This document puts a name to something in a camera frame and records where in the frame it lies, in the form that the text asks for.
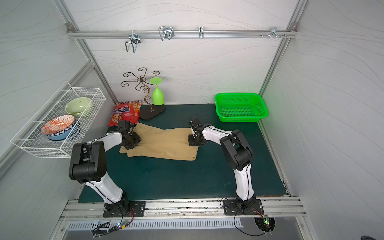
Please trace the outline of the tan long pants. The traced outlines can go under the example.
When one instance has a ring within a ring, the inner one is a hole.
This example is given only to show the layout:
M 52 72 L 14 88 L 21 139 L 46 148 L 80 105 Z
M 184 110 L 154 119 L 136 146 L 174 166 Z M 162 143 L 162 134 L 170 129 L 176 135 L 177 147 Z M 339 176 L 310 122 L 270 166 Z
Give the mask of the tan long pants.
M 162 130 L 138 123 L 135 133 L 141 138 L 133 149 L 120 148 L 121 154 L 127 157 L 150 157 L 178 161 L 194 161 L 197 159 L 198 147 L 189 145 L 190 128 Z

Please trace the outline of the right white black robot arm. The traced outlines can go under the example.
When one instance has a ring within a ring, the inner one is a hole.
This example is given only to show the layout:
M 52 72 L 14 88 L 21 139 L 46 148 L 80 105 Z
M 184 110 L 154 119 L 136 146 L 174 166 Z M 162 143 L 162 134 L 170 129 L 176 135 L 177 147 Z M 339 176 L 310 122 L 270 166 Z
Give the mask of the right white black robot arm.
M 236 199 L 240 210 L 245 211 L 256 201 L 252 186 L 251 168 L 254 152 L 239 130 L 225 131 L 209 124 L 202 124 L 198 118 L 190 120 L 192 134 L 188 136 L 190 146 L 213 142 L 221 146 L 225 159 L 234 170 Z

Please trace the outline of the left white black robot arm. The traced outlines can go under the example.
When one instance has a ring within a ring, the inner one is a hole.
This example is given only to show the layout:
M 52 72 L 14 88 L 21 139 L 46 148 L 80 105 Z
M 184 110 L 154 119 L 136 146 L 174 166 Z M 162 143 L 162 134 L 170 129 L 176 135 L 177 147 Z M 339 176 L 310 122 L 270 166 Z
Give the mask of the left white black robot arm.
M 135 127 L 136 124 L 129 121 L 119 121 L 116 131 L 90 142 L 77 143 L 72 149 L 70 179 L 94 190 L 103 199 L 105 211 L 114 216 L 126 215 L 131 207 L 126 192 L 108 174 L 106 152 L 115 146 L 135 148 L 141 141 Z

